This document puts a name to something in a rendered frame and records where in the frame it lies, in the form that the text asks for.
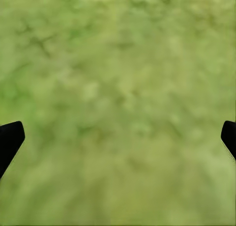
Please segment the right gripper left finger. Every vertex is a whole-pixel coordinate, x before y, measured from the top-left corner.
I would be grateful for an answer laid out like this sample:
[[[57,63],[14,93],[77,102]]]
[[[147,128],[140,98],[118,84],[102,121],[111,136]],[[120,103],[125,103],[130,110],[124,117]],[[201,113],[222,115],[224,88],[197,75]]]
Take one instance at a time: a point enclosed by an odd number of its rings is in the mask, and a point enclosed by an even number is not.
[[[24,140],[25,131],[21,121],[0,127],[0,180]]]

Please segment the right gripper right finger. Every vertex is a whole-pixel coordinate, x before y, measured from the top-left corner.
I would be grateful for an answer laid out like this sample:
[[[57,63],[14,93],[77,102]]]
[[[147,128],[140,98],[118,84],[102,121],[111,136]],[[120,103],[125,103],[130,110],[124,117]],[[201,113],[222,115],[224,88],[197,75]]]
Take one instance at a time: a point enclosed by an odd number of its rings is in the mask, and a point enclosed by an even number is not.
[[[236,159],[236,122],[225,121],[221,132],[221,139]]]

